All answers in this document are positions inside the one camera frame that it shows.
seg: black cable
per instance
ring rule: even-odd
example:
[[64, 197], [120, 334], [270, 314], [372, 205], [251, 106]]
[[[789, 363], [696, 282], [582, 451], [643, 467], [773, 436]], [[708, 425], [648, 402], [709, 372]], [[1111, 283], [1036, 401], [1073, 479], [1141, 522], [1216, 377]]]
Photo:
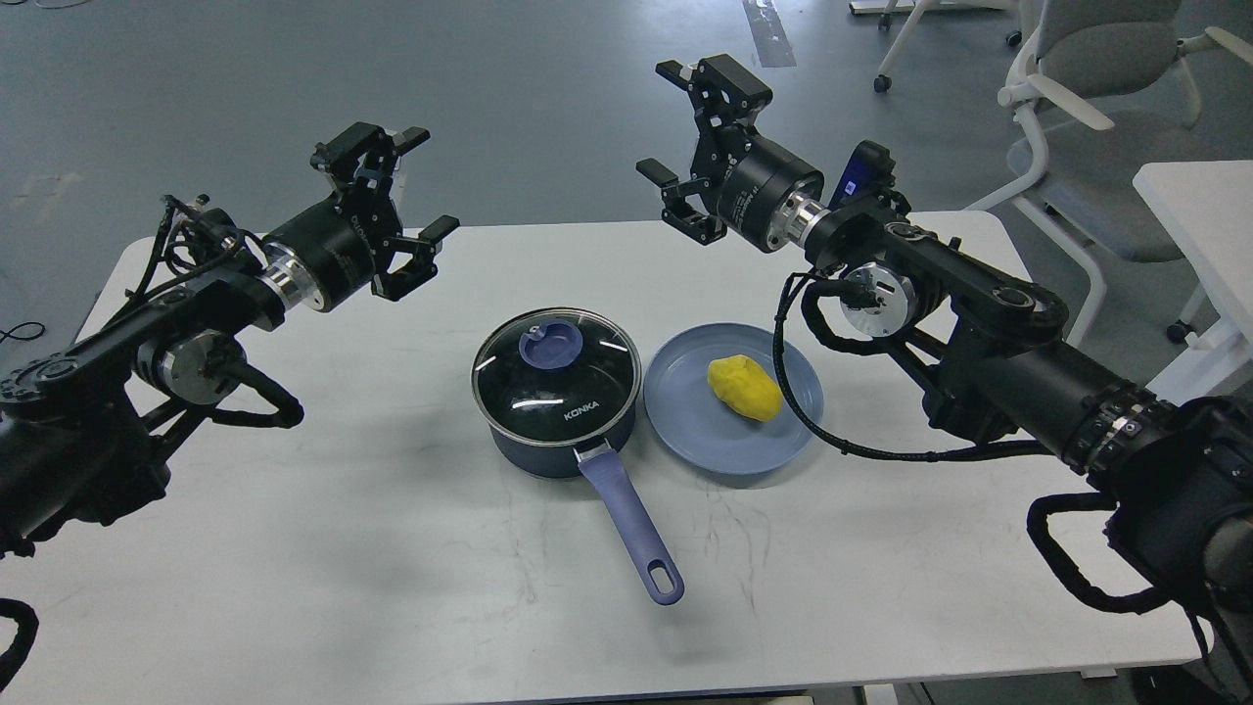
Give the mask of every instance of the black cable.
[[1205, 672], [1209, 674], [1209, 680], [1214, 681], [1219, 697], [1232, 702], [1233, 705], [1239, 705], [1239, 699], [1237, 699], [1235, 695], [1228, 690], [1227, 685], [1218, 677], [1218, 672], [1214, 671], [1214, 664], [1209, 660], [1209, 644], [1205, 641], [1205, 632], [1202, 631], [1200, 621], [1197, 619], [1197, 615], [1189, 610], [1184, 610], [1183, 614], [1188, 616], [1188, 624], [1192, 625], [1192, 636], [1197, 639], [1197, 647], [1200, 649], [1200, 664], [1205, 666]]
[[[207, 195], [202, 195], [202, 198], [208, 199]], [[183, 213], [184, 215], [187, 215], [188, 220], [192, 220], [192, 222], [199, 219], [200, 215], [203, 214], [203, 213], [200, 213], [198, 210], [193, 210], [190, 205], [188, 205], [187, 203], [183, 203], [182, 200], [178, 200], [177, 198], [174, 199], [174, 208], [177, 208], [180, 213]], [[246, 230], [243, 228], [228, 225], [228, 224], [224, 224], [224, 223], [221, 223], [217, 227], [221, 227], [222, 229], [226, 229], [227, 232], [229, 232], [231, 235], [234, 239], [238, 239], [238, 238], [243, 237], [243, 238], [248, 239], [249, 242], [252, 242], [253, 245], [257, 247], [258, 250], [264, 249], [264, 247], [263, 247], [263, 244], [261, 242], [261, 238], [257, 237], [256, 233], [252, 233], [252, 232]], [[193, 258], [198, 258], [195, 255], [195, 248], [197, 247], [203, 247], [203, 244], [202, 243], [193, 243], [192, 242], [193, 239], [195, 239], [195, 237], [194, 237], [194, 233], [189, 228], [185, 227], [185, 222], [182, 223], [180, 233], [184, 235], [184, 239], [188, 240], [187, 247], [192, 252]], [[218, 239], [214, 244], [217, 244], [218, 247], [221, 247], [223, 244], [223, 242], [226, 242], [226, 238]], [[202, 250], [200, 254], [202, 255], [207, 254], [207, 252]]]
[[[26, 326], [33, 326], [38, 329], [35, 329], [35, 332], [18, 332], [19, 329]], [[45, 326], [44, 323], [39, 321], [25, 321], [13, 326], [9, 329], [0, 329], [0, 342], [4, 342], [5, 339], [16, 339], [19, 342], [26, 342], [28, 339], [35, 339], [36, 337], [40, 337], [45, 332], [48, 332], [48, 326]]]
[[9, 599], [0, 599], [0, 617], [18, 622], [18, 634], [14, 635], [13, 644], [0, 654], [0, 691], [3, 691], [26, 662], [26, 656], [30, 656], [30, 649], [35, 645], [35, 632], [39, 631], [39, 617], [30, 605]]
[[918, 681], [918, 685], [922, 686], [922, 692], [926, 694], [927, 702], [930, 702], [931, 705], [936, 705], [936, 699], [931, 697], [931, 690], [927, 689], [927, 684]]
[[239, 249], [243, 248], [244, 242], [246, 242], [246, 239], [243, 237], [236, 237], [236, 238], [233, 238], [233, 242], [231, 243], [231, 247], [223, 249], [221, 254], [218, 254], [217, 257], [213, 257], [212, 259], [204, 262], [203, 264], [200, 264], [200, 265], [198, 265], [198, 267], [195, 267], [193, 269], [188, 269], [187, 272], [183, 272], [182, 274], [179, 274], [179, 275], [177, 275], [177, 277], [174, 277], [174, 278], [172, 278], [169, 280], [165, 280], [165, 282], [163, 282], [162, 284], [159, 284], [157, 287], [154, 287], [152, 291], [147, 292], [145, 299], [150, 301], [150, 299], [155, 298], [157, 296], [159, 296], [159, 294], [169, 291], [170, 288], [174, 288], [175, 286], [178, 286], [180, 283], [185, 283], [187, 280], [190, 280], [190, 279], [193, 279], [193, 278], [203, 274], [204, 272], [212, 269], [213, 267], [217, 267], [218, 264], [226, 262], [231, 257], [234, 257], [239, 252]]
[[1165, 591], [1148, 587], [1134, 595], [1110, 596], [1084, 577], [1060, 543], [1049, 533], [1049, 517], [1064, 512], [1113, 512], [1118, 503], [1099, 492], [1084, 495], [1053, 495], [1031, 503], [1026, 512], [1026, 535], [1040, 552], [1053, 576], [1084, 605], [1101, 612], [1143, 615], [1170, 601]]
[[792, 308], [792, 303], [808, 282], [822, 278], [823, 277], [818, 275], [814, 270], [796, 272], [788, 275], [787, 282], [783, 284], [783, 292], [779, 294], [778, 312], [774, 314], [774, 338], [771, 351], [774, 362], [774, 376], [778, 379], [779, 389], [783, 392], [783, 399], [787, 402], [796, 417], [801, 419], [801, 423], [813, 432], [814, 436], [824, 443], [836, 447], [841, 453], [868, 458], [871, 461], [902, 461], [906, 463], [938, 463], [946, 461], [955, 463], [971, 463], [979, 461], [992, 461], [996, 458], [1014, 458], [1019, 456], [1053, 455], [1037, 441], [1002, 441], [997, 443], [989, 443], [986, 446], [960, 448], [956, 451], [896, 453], [860, 446], [851, 441], [840, 438], [816, 425], [796, 401], [796, 396], [792, 393], [792, 386], [787, 379], [787, 371], [783, 367], [783, 322], [787, 319], [787, 313]]
[[163, 199], [165, 200], [165, 213], [162, 214], [160, 223], [157, 225], [157, 234], [153, 237], [153, 248], [148, 252], [148, 263], [144, 264], [144, 273], [140, 274], [139, 283], [135, 284], [134, 291], [127, 292], [127, 302], [109, 318], [110, 323], [143, 306], [150, 298], [148, 286], [157, 273], [157, 264], [162, 260], [165, 242], [170, 237], [170, 228], [174, 223], [174, 202], [177, 198], [167, 194]]
[[1220, 616], [1214, 615], [1210, 617], [1209, 624], [1214, 626], [1214, 634], [1223, 641], [1223, 646], [1227, 647], [1227, 652], [1232, 655], [1232, 662], [1235, 664], [1235, 671], [1239, 672], [1240, 680], [1244, 681], [1244, 687], [1250, 694], [1249, 700], [1245, 702], [1253, 701], [1253, 670], [1249, 669], [1244, 652], [1240, 650], [1239, 645], [1235, 644], [1235, 637], [1232, 636], [1230, 629]]
[[213, 409], [208, 418], [216, 425], [247, 428], [292, 428], [304, 419], [304, 408], [292, 393], [243, 361], [231, 361], [212, 369], [252, 389], [274, 407], [273, 414]]
[[[831, 326], [827, 324], [826, 316], [822, 314], [822, 308], [818, 307], [818, 299], [822, 296], [838, 296], [843, 299], [845, 296], [865, 296], [865, 287], [860, 283], [848, 279], [823, 279], [816, 278], [809, 282], [804, 288], [804, 296], [801, 297], [801, 316], [804, 317], [804, 323], [813, 332], [813, 336], [818, 338], [818, 342], [823, 347], [834, 349], [836, 352], [848, 352], [851, 356], [883, 356], [887, 348], [878, 343], [877, 339], [856, 339], [852, 337], [841, 337], [836, 334]], [[875, 304], [873, 302], [863, 302], [868, 306]]]
[[[179, 249], [187, 249], [192, 260], [184, 259], [178, 254]], [[170, 237], [169, 242], [165, 243], [165, 252], [163, 254], [165, 259], [165, 267], [169, 268], [172, 273], [182, 274], [195, 268], [197, 250], [203, 255], [204, 245], [192, 240], [190, 234], [187, 230], [185, 222], [180, 224], [174, 235]]]

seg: blue plate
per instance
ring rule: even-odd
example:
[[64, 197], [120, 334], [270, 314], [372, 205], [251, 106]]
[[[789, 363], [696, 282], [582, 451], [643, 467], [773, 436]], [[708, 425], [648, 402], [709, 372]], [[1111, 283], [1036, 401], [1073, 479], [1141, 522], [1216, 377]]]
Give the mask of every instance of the blue plate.
[[[789, 463], [813, 437], [787, 404], [762, 423], [741, 417], [707, 382], [712, 361], [747, 356], [774, 379], [769, 332], [744, 323], [708, 323], [672, 337], [644, 377], [644, 408], [662, 443], [712, 473], [756, 476]], [[783, 364], [801, 409], [822, 421], [822, 384], [809, 362], [783, 343]]]

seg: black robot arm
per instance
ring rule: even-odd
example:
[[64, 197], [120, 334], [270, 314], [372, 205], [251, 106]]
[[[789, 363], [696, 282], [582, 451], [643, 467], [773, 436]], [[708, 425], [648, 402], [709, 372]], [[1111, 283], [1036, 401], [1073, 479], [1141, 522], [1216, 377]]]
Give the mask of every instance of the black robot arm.
[[[928, 423], [974, 443], [946, 453], [895, 455], [836, 438], [846, 453], [880, 460], [981, 460], [1048, 452], [1084, 476], [1093, 493], [1044, 498], [1029, 533], [1063, 585], [1106, 611], [1144, 612], [1175, 601], [1212, 620], [1250, 675], [1253, 662], [1253, 413], [1229, 398], [1182, 408], [1157, 399], [1061, 339], [1068, 311], [1035, 283], [1011, 277], [908, 222], [893, 189], [888, 150], [863, 142], [828, 203], [821, 172], [766, 140], [753, 120], [769, 89], [725, 55], [658, 73], [684, 89], [700, 134], [693, 180], [645, 159], [637, 169], [663, 188], [663, 218], [692, 235], [734, 229], [763, 252], [788, 242], [812, 264], [784, 287], [776, 327], [776, 371], [784, 397], [782, 326], [804, 289], [802, 311], [818, 339], [838, 351], [886, 354], [922, 389]], [[756, 95], [737, 111], [728, 95]], [[679, 197], [697, 194], [705, 213]], [[685, 213], [675, 217], [675, 213]], [[702, 243], [705, 239], [697, 237]], [[792, 280], [799, 280], [792, 286]], [[867, 336], [843, 338], [826, 324], [818, 301], [840, 299]], [[916, 326], [947, 298], [957, 323], [947, 341]], [[1039, 446], [997, 440], [1022, 430]], [[1068, 511], [1111, 512], [1110, 546], [1153, 587], [1111, 597], [1088, 584], [1051, 540], [1048, 520]]]
[[[207, 197], [194, 205], [167, 197], [153, 259], [118, 314], [0, 381], [0, 557], [30, 555], [71, 518], [108, 526], [159, 500], [167, 461], [205, 421], [298, 425], [299, 403], [248, 366], [234, 336], [251, 324], [278, 327], [299, 302], [330, 311], [367, 282], [395, 301], [435, 275], [456, 218], [442, 215], [410, 238], [390, 197], [400, 157], [427, 138], [421, 128], [392, 135], [356, 123], [318, 144], [311, 163], [333, 190], [258, 240], [264, 263], [247, 247], [252, 233], [200, 207]], [[410, 259], [388, 270], [396, 253]], [[162, 258], [185, 270], [148, 288]], [[133, 372], [168, 401], [138, 413], [124, 389]], [[241, 386], [274, 412], [219, 409]]]

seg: table surface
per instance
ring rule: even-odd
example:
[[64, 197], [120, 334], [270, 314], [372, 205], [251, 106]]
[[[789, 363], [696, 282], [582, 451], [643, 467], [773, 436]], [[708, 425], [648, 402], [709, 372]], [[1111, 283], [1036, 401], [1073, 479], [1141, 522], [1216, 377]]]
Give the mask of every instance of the table surface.
[[[1024, 273], [986, 213], [915, 220]], [[91, 321], [145, 253], [127, 250]], [[1098, 614], [1049, 574], [1027, 507], [1086, 488], [1056, 461], [881, 463], [816, 442], [732, 488], [640, 414], [623, 457], [687, 582], [678, 605], [654, 605], [586, 482], [496, 452], [470, 393], [475, 351], [516, 313], [574, 304], [620, 323], [647, 366], [695, 324], [771, 326], [799, 249], [766, 255], [736, 235], [702, 248], [659, 222], [466, 227], [439, 263], [400, 303], [362, 292], [241, 333], [303, 425], [207, 426], [174, 456], [165, 500], [109, 528], [71, 522], [4, 562], [0, 595], [43, 621], [14, 701], [556, 701], [1195, 657], [1178, 609]], [[926, 426], [891, 362], [821, 348], [799, 312], [788, 329], [822, 381], [823, 426], [901, 451], [960, 446]], [[1100, 517], [1054, 523], [1094, 582], [1143, 586]]]
[[1253, 160], [1145, 164], [1131, 180], [1214, 308], [1253, 339]]

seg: glass lid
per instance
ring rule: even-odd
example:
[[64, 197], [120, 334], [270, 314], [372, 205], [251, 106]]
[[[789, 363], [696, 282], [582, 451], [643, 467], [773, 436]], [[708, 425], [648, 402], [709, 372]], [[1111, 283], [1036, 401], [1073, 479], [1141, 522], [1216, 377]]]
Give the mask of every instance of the glass lid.
[[635, 402], [639, 381], [625, 331], [580, 308], [541, 308], [504, 323], [479, 348], [471, 376], [491, 426], [530, 446], [608, 432]]

